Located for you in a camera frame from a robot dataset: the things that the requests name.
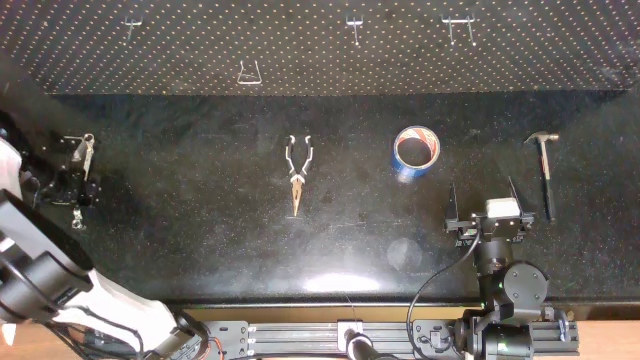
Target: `pliers handle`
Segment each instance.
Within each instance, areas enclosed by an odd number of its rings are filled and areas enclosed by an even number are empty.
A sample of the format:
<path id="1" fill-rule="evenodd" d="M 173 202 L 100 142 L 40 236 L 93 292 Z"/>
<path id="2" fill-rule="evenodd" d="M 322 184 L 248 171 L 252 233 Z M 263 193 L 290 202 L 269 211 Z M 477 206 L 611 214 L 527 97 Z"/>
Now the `pliers handle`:
<path id="1" fill-rule="evenodd" d="M 291 181 L 293 182 L 296 178 L 299 178 L 304 183 L 304 177 L 307 176 L 309 167 L 311 167 L 311 160 L 313 160 L 313 146 L 311 145 L 311 136 L 307 135 L 304 138 L 304 141 L 307 143 L 307 160 L 302 165 L 302 169 L 300 173 L 296 172 L 296 168 L 293 166 L 293 161 L 291 161 L 291 153 L 293 152 L 293 144 L 296 143 L 296 138 L 293 135 L 289 135 L 289 143 L 285 149 L 285 158 L 287 159 L 287 164 L 289 165 L 289 176 L 291 176 Z"/>

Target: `wooden floor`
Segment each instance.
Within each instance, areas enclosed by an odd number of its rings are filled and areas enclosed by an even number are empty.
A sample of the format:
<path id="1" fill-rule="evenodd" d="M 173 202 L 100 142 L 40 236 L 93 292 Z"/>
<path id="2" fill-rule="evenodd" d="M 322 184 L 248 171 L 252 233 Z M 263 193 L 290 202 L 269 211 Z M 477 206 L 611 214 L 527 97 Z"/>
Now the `wooden floor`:
<path id="1" fill-rule="evenodd" d="M 637 360 L 640 344 L 635 338 L 640 333 L 640 321 L 584 321 L 578 323 L 580 331 L 580 360 Z M 18 327 L 12 347 L 0 345 L 3 360 L 67 360 L 78 357 L 58 338 L 39 325 Z M 560 360 L 566 357 L 541 357 L 544 360 Z"/>

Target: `circular mark on table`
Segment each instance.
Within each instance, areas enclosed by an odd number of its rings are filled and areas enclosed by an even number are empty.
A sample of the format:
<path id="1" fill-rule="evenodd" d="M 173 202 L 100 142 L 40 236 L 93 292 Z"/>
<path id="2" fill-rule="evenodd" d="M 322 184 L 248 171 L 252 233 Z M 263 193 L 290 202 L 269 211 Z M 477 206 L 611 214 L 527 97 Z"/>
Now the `circular mark on table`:
<path id="1" fill-rule="evenodd" d="M 416 268 L 422 262 L 422 249 L 407 238 L 394 240 L 387 248 L 387 261 L 396 270 Z"/>

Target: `pliers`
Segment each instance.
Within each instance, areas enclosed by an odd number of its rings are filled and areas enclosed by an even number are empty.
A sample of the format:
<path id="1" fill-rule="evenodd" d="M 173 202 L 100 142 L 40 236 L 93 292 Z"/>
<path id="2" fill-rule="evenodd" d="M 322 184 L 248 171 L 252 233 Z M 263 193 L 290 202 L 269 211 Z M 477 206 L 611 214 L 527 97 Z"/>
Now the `pliers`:
<path id="1" fill-rule="evenodd" d="M 311 160 L 313 159 L 313 146 L 311 146 L 311 136 L 306 136 L 304 141 L 307 143 L 307 160 L 302 165 L 300 173 L 296 171 L 291 161 L 291 152 L 293 151 L 293 144 L 296 143 L 296 138 L 293 135 L 289 135 L 289 143 L 285 148 L 285 158 L 287 159 L 287 165 L 289 165 L 289 176 L 291 176 L 291 190 L 293 193 L 293 216 L 298 215 L 298 207 L 300 206 L 300 195 L 302 194 L 302 184 L 305 183 L 304 177 L 307 176 L 309 167 L 311 166 Z"/>

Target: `hammer handle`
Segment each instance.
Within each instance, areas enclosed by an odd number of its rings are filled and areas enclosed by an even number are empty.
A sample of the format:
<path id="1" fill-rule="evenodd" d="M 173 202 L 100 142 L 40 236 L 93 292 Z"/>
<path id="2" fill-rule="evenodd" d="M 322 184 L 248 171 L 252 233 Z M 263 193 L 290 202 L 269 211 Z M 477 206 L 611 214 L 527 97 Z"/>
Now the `hammer handle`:
<path id="1" fill-rule="evenodd" d="M 551 190 L 551 179 L 544 179 L 544 195 L 545 203 L 547 205 L 547 217 L 549 222 L 554 224 L 556 222 L 556 204 L 553 200 L 553 190 Z"/>

